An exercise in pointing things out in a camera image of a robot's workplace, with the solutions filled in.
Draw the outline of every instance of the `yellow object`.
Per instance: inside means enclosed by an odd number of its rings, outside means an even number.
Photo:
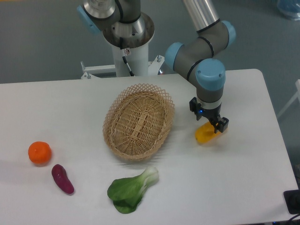
[[[199,127],[195,132],[195,138],[200,144],[204,144],[211,139],[220,135],[221,132],[215,134],[215,128],[209,122]]]

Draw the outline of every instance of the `blue joint cap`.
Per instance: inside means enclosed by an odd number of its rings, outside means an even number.
[[[173,43],[170,45],[170,47],[168,47],[167,51],[165,52],[165,63],[172,70],[174,70],[175,58],[181,46],[183,46],[183,44],[180,42]]]
[[[101,32],[99,28],[94,24],[94,22],[89,18],[85,13],[84,9],[81,6],[77,7],[77,12],[83,24],[89,29],[92,34],[98,34]]]
[[[225,84],[225,66],[219,60],[203,60],[197,66],[196,79],[206,90],[219,90],[224,87]]]
[[[231,25],[230,22],[228,21],[222,21],[222,23],[227,27],[228,29],[228,33],[229,33],[229,41],[228,41],[228,45],[231,45],[235,39],[236,39],[236,32],[235,32],[235,28]]]

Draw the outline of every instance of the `white table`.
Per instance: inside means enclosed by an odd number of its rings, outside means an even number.
[[[175,103],[173,128],[146,163],[116,158],[102,137],[105,115],[134,83],[166,89]],[[233,225],[287,220],[283,192],[297,189],[263,75],[227,71],[221,116],[226,133],[203,146],[189,111],[195,88],[179,75],[0,85],[0,221],[2,225]],[[50,144],[49,165],[28,159],[31,143]],[[51,169],[65,167],[68,196]],[[120,214],[106,195],[114,179],[156,166],[160,181],[136,212]]]

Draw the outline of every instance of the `purple sweet potato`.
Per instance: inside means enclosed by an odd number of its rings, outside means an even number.
[[[67,172],[64,167],[62,167],[59,164],[56,164],[52,168],[52,176],[57,184],[57,186],[65,193],[67,194],[73,194],[74,193],[74,187],[70,180],[67,177]]]

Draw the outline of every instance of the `orange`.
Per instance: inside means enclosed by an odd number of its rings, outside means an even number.
[[[51,149],[46,142],[34,142],[28,149],[28,156],[35,164],[46,163],[51,159]]]

